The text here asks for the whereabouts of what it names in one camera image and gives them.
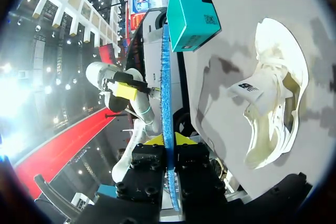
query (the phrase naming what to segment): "new balance logo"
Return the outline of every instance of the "new balance logo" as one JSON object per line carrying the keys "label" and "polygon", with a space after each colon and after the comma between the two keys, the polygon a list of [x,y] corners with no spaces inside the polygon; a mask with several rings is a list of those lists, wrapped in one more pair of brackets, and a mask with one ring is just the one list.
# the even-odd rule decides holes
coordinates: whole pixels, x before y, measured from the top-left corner
{"label": "new balance logo", "polygon": [[253,87],[252,85],[247,84],[247,83],[243,83],[243,84],[240,84],[240,85],[238,85],[238,86],[240,86],[240,87],[243,88],[243,89],[246,89],[247,91],[255,91],[255,90],[259,90],[259,89],[255,88],[255,87]]}

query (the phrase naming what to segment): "white table surface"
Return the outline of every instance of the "white table surface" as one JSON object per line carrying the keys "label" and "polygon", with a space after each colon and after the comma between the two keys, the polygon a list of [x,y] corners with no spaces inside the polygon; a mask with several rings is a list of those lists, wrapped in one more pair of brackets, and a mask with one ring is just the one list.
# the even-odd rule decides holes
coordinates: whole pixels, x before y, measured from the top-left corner
{"label": "white table surface", "polygon": [[[194,127],[240,184],[256,198],[290,173],[303,172],[314,186],[335,150],[336,99],[330,90],[336,64],[335,23],[325,0],[213,0],[222,31],[196,52],[185,52]],[[306,58],[309,85],[300,105],[299,131],[290,153],[258,170],[244,158],[251,128],[243,117],[248,103],[225,89],[254,72],[259,21],[270,17],[295,36]]]}

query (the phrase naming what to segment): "yellow block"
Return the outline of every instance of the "yellow block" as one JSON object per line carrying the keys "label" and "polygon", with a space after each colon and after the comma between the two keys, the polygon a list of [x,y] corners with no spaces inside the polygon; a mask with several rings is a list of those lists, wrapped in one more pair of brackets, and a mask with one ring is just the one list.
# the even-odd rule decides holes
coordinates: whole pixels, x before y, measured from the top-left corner
{"label": "yellow block", "polygon": [[189,137],[183,136],[178,132],[175,132],[175,138],[176,138],[176,145],[197,144],[196,142],[192,141]]}
{"label": "yellow block", "polygon": [[[178,132],[175,132],[175,137],[176,137],[176,144],[177,145],[197,144],[196,142],[192,141],[189,137],[185,137]],[[164,145],[163,136],[162,136],[162,134],[160,134],[160,135],[156,136],[155,138],[147,141],[144,144],[146,144],[146,145],[153,145],[153,144]]]}
{"label": "yellow block", "polygon": [[162,136],[162,134],[160,134],[160,135],[156,136],[155,138],[147,141],[144,144],[146,144],[146,145],[153,145],[153,144],[163,145],[163,136]]}
{"label": "yellow block", "polygon": [[116,97],[123,97],[125,99],[134,101],[137,97],[138,90],[131,86],[128,86],[126,83],[118,82],[117,90],[113,93]]}

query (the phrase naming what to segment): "white sneaker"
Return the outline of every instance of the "white sneaker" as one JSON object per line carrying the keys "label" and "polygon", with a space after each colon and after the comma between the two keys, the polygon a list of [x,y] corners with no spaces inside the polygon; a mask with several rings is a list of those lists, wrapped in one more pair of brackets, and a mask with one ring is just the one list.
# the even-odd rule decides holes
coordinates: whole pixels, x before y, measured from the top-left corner
{"label": "white sneaker", "polygon": [[[244,117],[252,128],[245,164],[257,169],[291,150],[298,131],[299,104],[308,85],[308,69],[293,35],[284,25],[273,19],[265,18],[262,23],[258,23],[255,46],[259,60],[255,73],[229,90],[242,95],[247,89],[242,91],[241,87],[252,83],[250,86],[253,88],[249,93],[255,94],[242,95],[251,103],[244,112]],[[291,132],[283,123],[286,98],[293,96],[283,85],[287,73],[291,74],[300,87],[296,107],[291,113]]]}

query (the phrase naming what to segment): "white robotic arm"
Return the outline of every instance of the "white robotic arm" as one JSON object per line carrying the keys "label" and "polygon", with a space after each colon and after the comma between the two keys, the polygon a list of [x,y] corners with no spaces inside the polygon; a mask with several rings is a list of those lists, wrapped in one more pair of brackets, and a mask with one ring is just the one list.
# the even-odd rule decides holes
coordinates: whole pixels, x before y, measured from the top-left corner
{"label": "white robotic arm", "polygon": [[[104,102],[106,107],[109,109],[113,107],[112,103],[114,102],[124,103],[121,104],[121,107],[126,106],[129,102],[125,98],[116,98],[113,95],[113,93],[116,93],[118,88],[117,81],[106,82],[107,79],[113,79],[117,72],[121,72],[117,66],[103,62],[93,62],[86,70],[86,76],[88,80],[105,95]],[[142,75],[136,69],[128,69],[125,73],[133,76],[133,80],[135,81],[143,81]],[[159,99],[160,90],[153,88],[151,89],[149,95]],[[138,91],[134,100],[130,100],[130,103],[139,119],[134,121],[134,130],[132,131],[133,134],[122,158],[113,167],[112,178],[116,183],[122,181],[124,178],[132,160],[132,151],[134,147],[138,143],[145,142],[146,129],[152,132],[158,132],[159,130],[159,126],[154,120],[154,112],[149,104],[148,94]]]}

